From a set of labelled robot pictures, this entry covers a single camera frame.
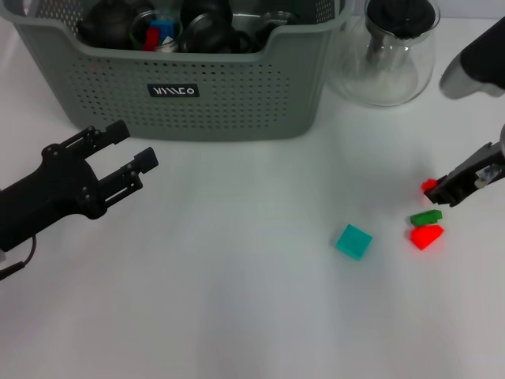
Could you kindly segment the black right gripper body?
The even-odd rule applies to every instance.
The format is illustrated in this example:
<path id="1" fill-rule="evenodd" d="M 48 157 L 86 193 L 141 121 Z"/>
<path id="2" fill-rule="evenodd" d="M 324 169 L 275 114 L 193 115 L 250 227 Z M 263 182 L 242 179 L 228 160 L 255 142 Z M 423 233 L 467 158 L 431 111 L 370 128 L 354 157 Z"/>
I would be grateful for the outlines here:
<path id="1" fill-rule="evenodd" d="M 445 184 L 455 188 L 462 197 L 504 178 L 504 154 L 500 143 L 485 144 L 447 177 Z"/>

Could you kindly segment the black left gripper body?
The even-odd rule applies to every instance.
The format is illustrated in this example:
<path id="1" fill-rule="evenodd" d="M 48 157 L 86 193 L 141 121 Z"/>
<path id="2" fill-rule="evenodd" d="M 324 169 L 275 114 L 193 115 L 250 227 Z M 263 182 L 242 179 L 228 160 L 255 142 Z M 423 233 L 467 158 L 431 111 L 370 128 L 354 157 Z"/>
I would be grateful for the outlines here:
<path id="1" fill-rule="evenodd" d="M 52 144 L 39 167 L 1 191 L 1 251 L 8 252 L 73 214 L 96 220 L 107 211 L 99 181 L 85 158 Z"/>

